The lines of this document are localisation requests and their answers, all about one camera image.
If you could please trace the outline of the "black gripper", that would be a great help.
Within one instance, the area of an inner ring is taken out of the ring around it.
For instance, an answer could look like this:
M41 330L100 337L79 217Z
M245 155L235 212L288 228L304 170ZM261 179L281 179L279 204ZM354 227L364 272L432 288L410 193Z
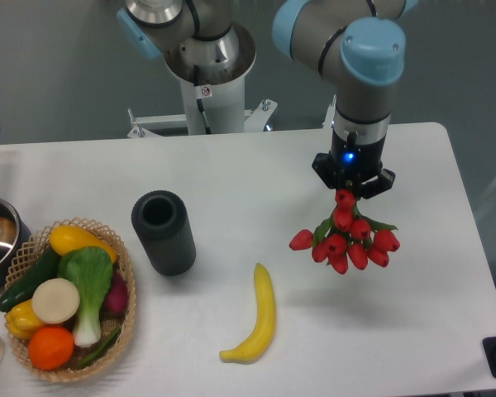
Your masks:
M350 130L333 126L331 148L316 154L312 168L329 189L348 189L371 199L390 190L396 178L382 162L386 135L385 127L376 131L358 124Z

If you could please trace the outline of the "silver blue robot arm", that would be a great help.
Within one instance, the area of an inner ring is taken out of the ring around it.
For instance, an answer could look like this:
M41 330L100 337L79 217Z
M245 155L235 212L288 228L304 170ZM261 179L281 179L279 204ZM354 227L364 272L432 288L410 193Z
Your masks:
M334 84L327 125L331 149L312 163L331 189L372 198L395 180L381 156L404 70L406 37L397 20L410 1L286 1L272 39L291 60ZM117 12L146 58L163 57L180 83L192 135L246 132L245 78L255 42L228 1L127 1Z

